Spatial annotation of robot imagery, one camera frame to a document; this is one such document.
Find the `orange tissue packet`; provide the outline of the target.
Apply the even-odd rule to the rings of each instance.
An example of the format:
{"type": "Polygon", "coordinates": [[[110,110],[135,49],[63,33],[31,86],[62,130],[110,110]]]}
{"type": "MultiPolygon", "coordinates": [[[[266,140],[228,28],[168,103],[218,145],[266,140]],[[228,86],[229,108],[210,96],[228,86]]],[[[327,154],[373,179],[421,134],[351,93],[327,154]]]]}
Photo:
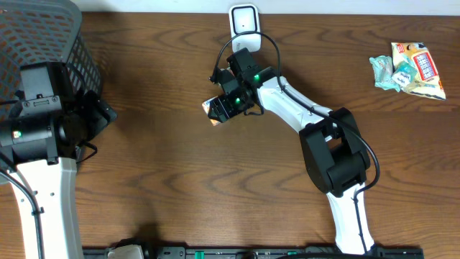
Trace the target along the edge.
{"type": "Polygon", "coordinates": [[[213,111],[211,105],[212,105],[212,101],[214,99],[216,99],[216,96],[204,101],[202,103],[202,108],[203,108],[204,112],[206,113],[207,117],[209,118],[211,124],[213,126],[216,126],[216,125],[220,124],[221,121],[219,120],[219,118],[216,115],[211,114],[211,112],[213,111]]]}

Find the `teal wipes packet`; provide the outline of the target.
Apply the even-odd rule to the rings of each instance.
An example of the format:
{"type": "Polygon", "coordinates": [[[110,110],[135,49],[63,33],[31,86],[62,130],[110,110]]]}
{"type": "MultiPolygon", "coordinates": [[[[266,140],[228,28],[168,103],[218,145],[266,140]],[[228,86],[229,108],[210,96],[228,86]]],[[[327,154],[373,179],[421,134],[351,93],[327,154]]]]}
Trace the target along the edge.
{"type": "Polygon", "coordinates": [[[381,55],[376,58],[369,58],[374,72],[374,86],[384,90],[395,90],[400,92],[400,85],[392,79],[393,66],[390,56],[381,55]]]}

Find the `teal Kleenex tissue packet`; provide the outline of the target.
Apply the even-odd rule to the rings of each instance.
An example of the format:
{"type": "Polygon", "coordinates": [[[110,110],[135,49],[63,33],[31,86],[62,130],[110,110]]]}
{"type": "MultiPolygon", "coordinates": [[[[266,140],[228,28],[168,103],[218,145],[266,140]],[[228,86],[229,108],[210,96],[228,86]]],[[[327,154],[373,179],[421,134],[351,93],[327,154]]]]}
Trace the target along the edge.
{"type": "Polygon", "coordinates": [[[392,74],[392,80],[401,88],[404,88],[415,80],[416,75],[417,70],[411,64],[403,61],[397,65],[395,72],[392,74]]]}

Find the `yellow snack bag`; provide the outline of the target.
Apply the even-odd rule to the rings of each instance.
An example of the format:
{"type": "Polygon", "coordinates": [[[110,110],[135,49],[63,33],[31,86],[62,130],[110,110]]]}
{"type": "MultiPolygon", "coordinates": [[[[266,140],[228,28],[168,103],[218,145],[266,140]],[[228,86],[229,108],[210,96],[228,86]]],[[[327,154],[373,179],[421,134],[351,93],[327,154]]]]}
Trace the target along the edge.
{"type": "Polygon", "coordinates": [[[416,70],[415,80],[401,88],[407,94],[421,96],[440,101],[446,100],[436,64],[423,42],[392,42],[392,63],[396,70],[399,63],[405,61],[416,70]]]}

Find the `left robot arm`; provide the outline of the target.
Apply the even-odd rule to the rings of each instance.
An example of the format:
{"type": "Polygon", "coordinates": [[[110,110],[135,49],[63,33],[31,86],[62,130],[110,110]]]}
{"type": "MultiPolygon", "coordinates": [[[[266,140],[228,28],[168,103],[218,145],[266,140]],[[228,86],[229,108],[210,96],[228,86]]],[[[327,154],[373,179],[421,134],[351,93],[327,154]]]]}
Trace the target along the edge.
{"type": "Polygon", "coordinates": [[[24,65],[19,115],[1,123],[1,177],[11,184],[27,258],[82,258],[75,205],[78,151],[98,149],[91,140],[116,112],[86,85],[70,63],[24,65]]]}

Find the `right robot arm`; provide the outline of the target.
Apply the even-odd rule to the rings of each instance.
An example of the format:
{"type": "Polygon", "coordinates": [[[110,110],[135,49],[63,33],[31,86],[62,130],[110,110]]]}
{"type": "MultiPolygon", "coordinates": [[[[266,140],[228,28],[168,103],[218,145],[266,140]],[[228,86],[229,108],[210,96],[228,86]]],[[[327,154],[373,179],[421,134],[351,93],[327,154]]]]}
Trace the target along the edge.
{"type": "Polygon", "coordinates": [[[336,227],[336,246],[346,254],[366,255],[374,246],[364,208],[366,171],[375,159],[348,109],[333,111],[295,90],[279,69],[261,68],[248,49],[215,67],[212,83],[223,94],[207,102],[209,119],[224,123],[257,105],[276,114],[300,138],[307,173],[327,196],[336,227]]]}

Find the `white barcode scanner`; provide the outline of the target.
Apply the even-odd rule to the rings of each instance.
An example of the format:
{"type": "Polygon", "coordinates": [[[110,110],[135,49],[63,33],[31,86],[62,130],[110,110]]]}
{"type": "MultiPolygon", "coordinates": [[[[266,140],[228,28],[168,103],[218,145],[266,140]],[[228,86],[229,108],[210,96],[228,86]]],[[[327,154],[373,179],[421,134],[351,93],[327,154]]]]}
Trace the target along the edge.
{"type": "MultiPolygon", "coordinates": [[[[232,6],[229,10],[229,24],[232,37],[243,32],[261,32],[258,8],[253,4],[232,6]]],[[[234,53],[242,48],[247,48],[252,53],[257,52],[261,45],[262,36],[258,34],[242,35],[231,43],[234,53]]]]}

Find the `dark grey plastic basket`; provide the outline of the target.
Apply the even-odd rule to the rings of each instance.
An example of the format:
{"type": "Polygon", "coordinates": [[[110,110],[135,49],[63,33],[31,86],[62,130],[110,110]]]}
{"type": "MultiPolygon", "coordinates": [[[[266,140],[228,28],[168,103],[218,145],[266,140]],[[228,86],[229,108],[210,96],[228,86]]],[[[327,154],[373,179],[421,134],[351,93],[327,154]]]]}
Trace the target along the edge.
{"type": "Polygon", "coordinates": [[[1,0],[1,120],[101,99],[103,79],[71,1],[1,0]]]}

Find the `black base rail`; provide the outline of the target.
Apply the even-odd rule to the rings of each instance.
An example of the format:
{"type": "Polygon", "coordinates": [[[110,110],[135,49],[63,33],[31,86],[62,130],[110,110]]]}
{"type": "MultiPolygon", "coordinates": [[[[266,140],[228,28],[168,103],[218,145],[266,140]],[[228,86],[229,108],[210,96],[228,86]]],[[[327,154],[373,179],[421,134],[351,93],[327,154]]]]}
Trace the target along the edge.
{"type": "Polygon", "coordinates": [[[306,247],[193,247],[179,242],[146,242],[125,239],[109,247],[85,247],[83,257],[89,258],[149,258],[149,259],[306,259],[355,258],[341,252],[335,245],[314,244],[306,247]]]}

